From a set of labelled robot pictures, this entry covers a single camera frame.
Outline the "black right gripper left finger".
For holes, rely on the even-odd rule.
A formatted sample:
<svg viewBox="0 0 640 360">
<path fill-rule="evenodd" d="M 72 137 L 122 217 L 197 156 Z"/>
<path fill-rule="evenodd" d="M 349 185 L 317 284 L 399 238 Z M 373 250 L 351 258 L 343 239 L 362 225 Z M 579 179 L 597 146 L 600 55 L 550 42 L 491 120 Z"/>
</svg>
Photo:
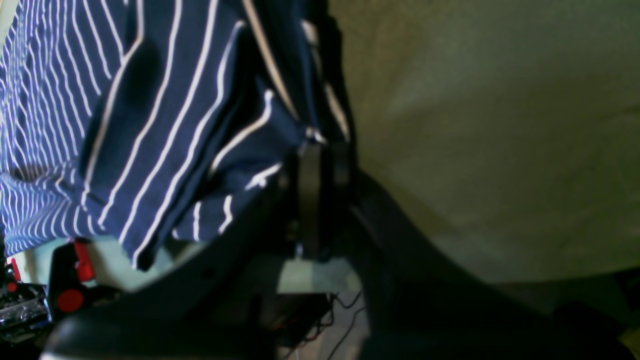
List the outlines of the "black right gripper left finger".
<svg viewBox="0 0 640 360">
<path fill-rule="evenodd" d="M 285 261 L 323 259 L 323 147 L 288 160 L 223 235 L 178 268 L 59 322 L 42 360 L 275 358 L 263 314 Z"/>
</svg>

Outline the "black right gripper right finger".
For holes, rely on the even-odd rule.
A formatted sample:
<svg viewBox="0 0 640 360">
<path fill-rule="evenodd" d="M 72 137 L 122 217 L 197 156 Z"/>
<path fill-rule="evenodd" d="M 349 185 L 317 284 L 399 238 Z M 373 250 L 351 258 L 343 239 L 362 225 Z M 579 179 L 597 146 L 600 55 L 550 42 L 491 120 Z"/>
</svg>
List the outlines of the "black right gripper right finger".
<svg viewBox="0 0 640 360">
<path fill-rule="evenodd" d="M 362 360 L 624 360 L 615 335 L 552 319 L 464 271 L 416 228 L 352 146 L 330 146 L 335 256 L 361 280 Z"/>
</svg>

